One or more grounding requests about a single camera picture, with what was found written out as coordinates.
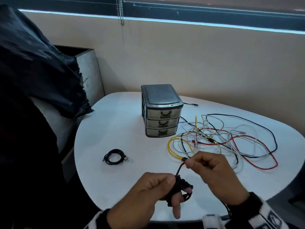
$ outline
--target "tabletop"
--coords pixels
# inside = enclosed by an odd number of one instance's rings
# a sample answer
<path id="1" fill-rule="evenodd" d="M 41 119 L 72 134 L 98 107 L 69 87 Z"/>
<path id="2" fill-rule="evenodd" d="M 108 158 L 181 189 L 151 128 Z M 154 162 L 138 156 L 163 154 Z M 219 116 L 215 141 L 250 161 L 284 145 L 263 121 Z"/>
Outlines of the tabletop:
<path id="1" fill-rule="evenodd" d="M 237 115 L 256 122 L 273 131 L 278 149 L 274 156 L 278 167 L 272 170 L 259 170 L 243 161 L 238 167 L 237 176 L 248 191 L 255 192 L 268 200 L 284 189 L 295 178 L 305 160 L 305 138 L 292 127 L 276 120 L 238 108 L 206 100 L 180 96 L 186 103 L 198 104 L 198 107 L 184 105 L 181 116 L 189 122 L 200 120 L 202 114 L 221 113 Z M 101 209 L 111 208 L 136 183 L 145 172 L 177 172 L 181 161 L 167 151 L 170 137 L 148 138 L 141 114 L 140 92 L 117 92 L 99 100 L 93 107 L 95 111 L 84 117 L 75 138 L 74 156 L 79 178 L 92 201 Z M 226 127 L 236 127 L 245 123 L 242 120 L 217 116 Z M 219 122 L 210 120 L 217 128 Z M 269 148 L 275 148 L 271 134 L 261 127 L 253 125 L 258 139 Z M 177 133 L 184 130 L 179 124 Z M 253 151 L 253 144 L 238 140 L 239 150 Z M 102 162 L 104 155 L 112 149 L 120 149 L 128 160 L 119 165 L 107 165 Z M 270 156 L 258 159 L 254 163 L 261 167 L 271 167 L 274 161 Z M 212 194 L 208 186 L 192 170 L 182 167 L 182 178 L 194 186 L 191 198 L 181 204 L 179 221 L 201 220 L 205 214 L 227 214 L 223 204 Z M 158 201 L 152 221 L 177 221 L 166 201 Z"/>

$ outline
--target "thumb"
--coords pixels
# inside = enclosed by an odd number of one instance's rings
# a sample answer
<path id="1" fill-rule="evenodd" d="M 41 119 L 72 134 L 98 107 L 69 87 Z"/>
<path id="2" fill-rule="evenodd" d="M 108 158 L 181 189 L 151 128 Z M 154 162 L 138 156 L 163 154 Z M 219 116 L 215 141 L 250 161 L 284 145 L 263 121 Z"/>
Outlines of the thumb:
<path id="1" fill-rule="evenodd" d="M 185 161 L 185 166 L 188 169 L 193 170 L 195 173 L 199 174 L 201 179 L 205 183 L 209 183 L 209 180 L 211 179 L 213 175 L 213 171 L 206 166 L 203 166 L 201 163 L 194 161 L 192 159 L 188 159 Z"/>
<path id="2" fill-rule="evenodd" d="M 165 197 L 173 188 L 176 183 L 176 177 L 173 174 L 169 174 L 166 179 L 160 182 L 156 187 L 149 190 L 149 195 L 154 202 Z"/>

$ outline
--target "black sleeve cuff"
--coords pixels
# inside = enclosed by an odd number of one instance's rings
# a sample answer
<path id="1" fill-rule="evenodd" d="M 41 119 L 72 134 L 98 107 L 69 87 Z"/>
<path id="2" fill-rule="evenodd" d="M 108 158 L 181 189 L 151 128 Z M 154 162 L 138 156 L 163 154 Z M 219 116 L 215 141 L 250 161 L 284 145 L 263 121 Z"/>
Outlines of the black sleeve cuff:
<path id="1" fill-rule="evenodd" d="M 240 205 L 228 205 L 232 214 L 232 219 L 249 220 L 260 213 L 263 203 L 253 192 L 250 192 L 249 198 Z"/>
<path id="2" fill-rule="evenodd" d="M 107 214 L 109 211 L 110 209 L 104 210 L 96 219 L 96 229 L 111 229 L 107 222 Z"/>

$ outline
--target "roller blind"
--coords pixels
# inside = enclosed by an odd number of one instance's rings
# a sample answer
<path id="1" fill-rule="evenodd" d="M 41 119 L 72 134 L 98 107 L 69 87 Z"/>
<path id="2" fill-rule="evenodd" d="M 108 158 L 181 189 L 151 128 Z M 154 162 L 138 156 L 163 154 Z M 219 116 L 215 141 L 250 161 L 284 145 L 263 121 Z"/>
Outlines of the roller blind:
<path id="1" fill-rule="evenodd" d="M 254 11 L 302 12 L 305 0 L 124 0 L 135 3 L 241 9 Z"/>

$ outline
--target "black plastic bag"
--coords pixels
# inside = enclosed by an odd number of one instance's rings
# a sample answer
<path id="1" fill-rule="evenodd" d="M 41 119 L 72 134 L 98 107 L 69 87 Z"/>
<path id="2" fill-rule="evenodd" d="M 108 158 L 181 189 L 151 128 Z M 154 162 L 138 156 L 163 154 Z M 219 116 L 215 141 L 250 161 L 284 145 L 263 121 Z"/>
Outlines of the black plastic bag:
<path id="1" fill-rule="evenodd" d="M 27 96 L 55 106 L 67 118 L 93 112 L 76 58 L 61 53 L 18 9 L 0 5 L 2 73 Z"/>

